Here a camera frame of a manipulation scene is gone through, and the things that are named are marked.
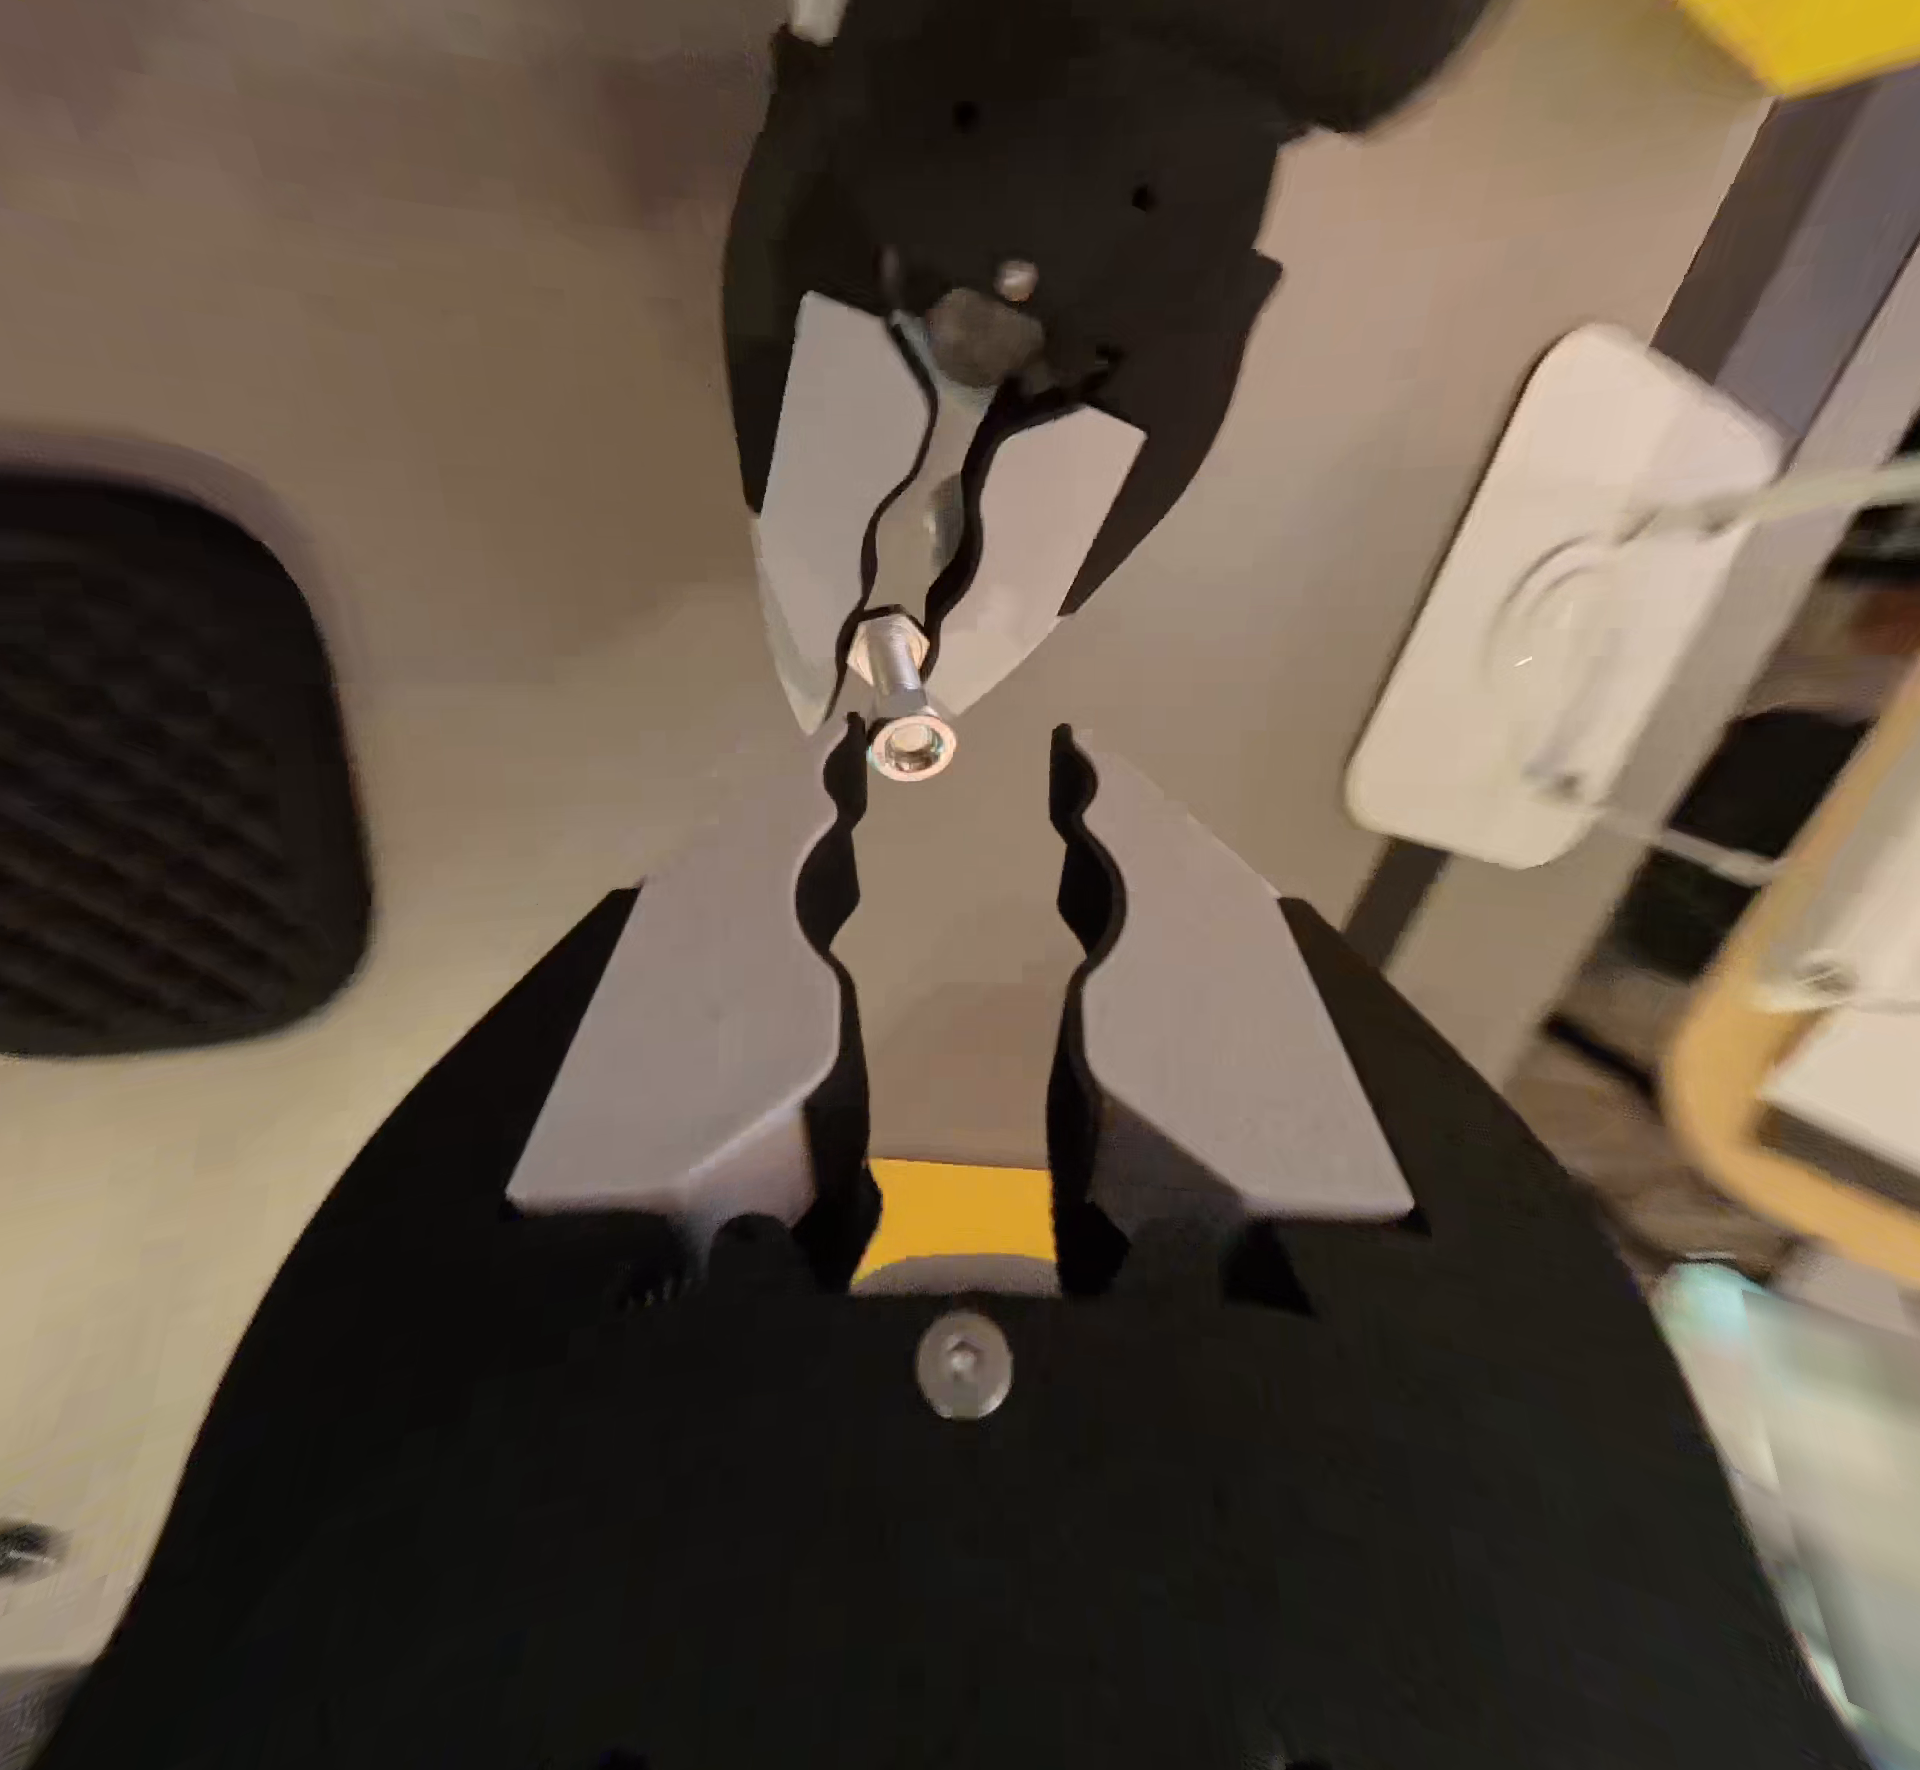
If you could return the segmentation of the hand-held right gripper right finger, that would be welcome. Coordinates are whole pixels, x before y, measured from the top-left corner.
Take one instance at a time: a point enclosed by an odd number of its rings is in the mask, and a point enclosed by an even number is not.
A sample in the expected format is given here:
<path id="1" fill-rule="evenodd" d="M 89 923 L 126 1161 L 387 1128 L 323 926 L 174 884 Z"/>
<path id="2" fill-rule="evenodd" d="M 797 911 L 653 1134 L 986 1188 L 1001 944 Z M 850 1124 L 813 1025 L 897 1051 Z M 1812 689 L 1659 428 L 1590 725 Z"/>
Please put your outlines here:
<path id="1" fill-rule="evenodd" d="M 1106 1294 L 1155 1234 L 1257 1300 L 1281 1225 L 1421 1217 L 1279 891 L 1071 726 L 1047 748 L 1081 958 L 1046 1087 L 1053 1267 Z"/>

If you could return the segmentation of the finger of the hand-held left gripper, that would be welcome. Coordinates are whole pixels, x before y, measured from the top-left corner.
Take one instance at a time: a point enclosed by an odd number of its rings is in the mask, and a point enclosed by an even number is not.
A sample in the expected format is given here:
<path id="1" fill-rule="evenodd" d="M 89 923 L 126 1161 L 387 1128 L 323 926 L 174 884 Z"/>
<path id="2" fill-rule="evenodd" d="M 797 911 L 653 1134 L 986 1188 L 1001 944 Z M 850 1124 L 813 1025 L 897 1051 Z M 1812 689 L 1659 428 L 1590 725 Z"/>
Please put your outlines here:
<path id="1" fill-rule="evenodd" d="M 916 478 L 931 426 L 926 384 L 890 323 L 805 292 L 751 520 L 765 643 L 805 738 L 843 689 L 851 631 L 877 610 L 877 525 Z"/>
<path id="2" fill-rule="evenodd" d="M 989 397 L 942 397 L 915 478 L 915 620 L 924 691 L 961 716 L 1055 629 L 1138 458 L 1138 428 L 1092 408 L 995 434 Z"/>

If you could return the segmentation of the printed instruction sheet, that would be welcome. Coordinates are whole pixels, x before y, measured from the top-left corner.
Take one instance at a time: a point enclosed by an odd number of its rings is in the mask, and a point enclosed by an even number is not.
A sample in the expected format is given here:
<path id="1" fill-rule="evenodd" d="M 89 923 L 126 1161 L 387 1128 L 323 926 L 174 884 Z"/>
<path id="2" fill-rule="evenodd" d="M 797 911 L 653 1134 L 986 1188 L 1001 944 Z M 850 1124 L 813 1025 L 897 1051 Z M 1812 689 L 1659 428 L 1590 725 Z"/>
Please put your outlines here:
<path id="1" fill-rule="evenodd" d="M 1917 891 L 1862 891 L 1766 966 L 1772 1009 L 1812 1017 L 1765 1099 L 1843 1148 L 1915 1173 Z"/>

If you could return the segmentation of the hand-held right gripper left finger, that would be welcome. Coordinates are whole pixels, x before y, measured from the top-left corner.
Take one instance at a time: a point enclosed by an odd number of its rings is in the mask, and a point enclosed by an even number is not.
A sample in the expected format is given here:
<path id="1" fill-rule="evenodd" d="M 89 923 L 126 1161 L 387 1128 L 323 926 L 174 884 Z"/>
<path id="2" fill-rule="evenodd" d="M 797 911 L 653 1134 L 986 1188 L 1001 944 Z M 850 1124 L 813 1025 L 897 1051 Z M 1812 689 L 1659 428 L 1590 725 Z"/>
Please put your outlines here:
<path id="1" fill-rule="evenodd" d="M 835 942 L 858 904 L 865 734 L 779 759 L 631 904 L 507 1183 L 520 1211 L 641 1211 L 692 1263 L 740 1217 L 780 1223 L 843 1289 L 878 1222 L 858 998 Z"/>

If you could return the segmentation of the black padded wrist rest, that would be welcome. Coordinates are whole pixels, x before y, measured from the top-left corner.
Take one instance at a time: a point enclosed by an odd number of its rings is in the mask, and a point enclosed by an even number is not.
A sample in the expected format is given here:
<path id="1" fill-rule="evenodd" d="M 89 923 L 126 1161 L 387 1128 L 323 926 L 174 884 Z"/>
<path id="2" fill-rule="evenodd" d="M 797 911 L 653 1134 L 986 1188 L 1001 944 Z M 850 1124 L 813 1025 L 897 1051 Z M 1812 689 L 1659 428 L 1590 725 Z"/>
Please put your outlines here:
<path id="1" fill-rule="evenodd" d="M 4 465 L 4 1056 L 273 1038 L 371 926 L 333 669 L 274 550 L 151 481 Z"/>

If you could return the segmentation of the silver hex bolt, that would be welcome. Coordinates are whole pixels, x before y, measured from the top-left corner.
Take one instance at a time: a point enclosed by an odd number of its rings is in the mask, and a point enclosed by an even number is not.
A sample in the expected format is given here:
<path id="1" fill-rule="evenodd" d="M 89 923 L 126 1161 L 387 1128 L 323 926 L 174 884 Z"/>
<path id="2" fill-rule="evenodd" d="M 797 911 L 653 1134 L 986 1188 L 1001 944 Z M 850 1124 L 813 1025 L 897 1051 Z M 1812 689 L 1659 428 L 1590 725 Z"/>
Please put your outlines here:
<path id="1" fill-rule="evenodd" d="M 868 691 L 871 722 L 899 722 L 926 714 L 923 661 L 929 641 L 915 619 L 899 609 L 861 617 L 851 631 L 850 674 Z"/>

